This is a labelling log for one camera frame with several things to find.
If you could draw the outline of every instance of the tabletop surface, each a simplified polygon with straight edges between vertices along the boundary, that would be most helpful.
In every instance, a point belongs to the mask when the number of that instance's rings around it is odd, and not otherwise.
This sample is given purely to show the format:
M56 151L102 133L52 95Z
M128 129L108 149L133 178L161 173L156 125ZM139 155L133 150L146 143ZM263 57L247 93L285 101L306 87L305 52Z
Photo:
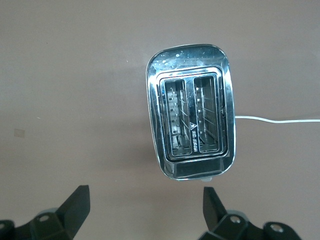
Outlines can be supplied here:
M236 115L320 118L320 1L2 0L0 219L16 226L89 185L77 240L196 240L204 186L253 224L319 238L320 123L236 120L233 166L168 179L152 141L146 67L160 50L228 56Z

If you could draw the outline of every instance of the black plastic part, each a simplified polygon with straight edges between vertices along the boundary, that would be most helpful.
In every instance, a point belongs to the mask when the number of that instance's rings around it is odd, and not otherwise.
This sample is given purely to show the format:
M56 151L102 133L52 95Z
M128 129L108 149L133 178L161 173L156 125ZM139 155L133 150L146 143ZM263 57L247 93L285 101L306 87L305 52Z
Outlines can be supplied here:
M301 240L284 223L267 222L261 229L241 214L229 214L213 187L204 188L203 215L209 231L199 240Z
M55 213L43 213L30 222L32 239L72 240Z
M36 216L15 228L0 220L0 240L72 240L90 212L89 186L79 186L56 212Z
M272 225L280 226L283 229L283 231L274 231L272 229ZM290 240L301 240L298 234L290 226L281 222L267 222L263 226L263 231L265 235L271 240L282 240L284 238Z
M9 239L15 230L15 223L11 220L0 220L0 239Z
M209 231L216 227L221 219L228 214L213 187L204 187L202 209Z
M62 226L74 238L90 212L89 186L79 186L55 211Z

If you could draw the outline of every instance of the beige surface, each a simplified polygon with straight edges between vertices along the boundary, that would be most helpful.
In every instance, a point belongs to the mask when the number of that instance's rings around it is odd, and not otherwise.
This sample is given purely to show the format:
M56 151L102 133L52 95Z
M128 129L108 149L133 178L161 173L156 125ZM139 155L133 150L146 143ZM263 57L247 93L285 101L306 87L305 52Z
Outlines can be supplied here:
M196 240L203 186L261 227L320 236L320 124L237 120L233 167L210 183L156 161L145 69L208 43L230 61L235 112L320 118L320 2L1 0L0 219L22 225L89 184L78 240Z

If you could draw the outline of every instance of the reflective metal surface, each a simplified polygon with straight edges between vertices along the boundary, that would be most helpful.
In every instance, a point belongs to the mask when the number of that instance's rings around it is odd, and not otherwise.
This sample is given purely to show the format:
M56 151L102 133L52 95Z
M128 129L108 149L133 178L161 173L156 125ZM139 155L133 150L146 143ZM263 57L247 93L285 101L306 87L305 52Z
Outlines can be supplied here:
M226 55L209 44L157 53L146 70L153 142L175 180L224 173L235 157L234 100Z

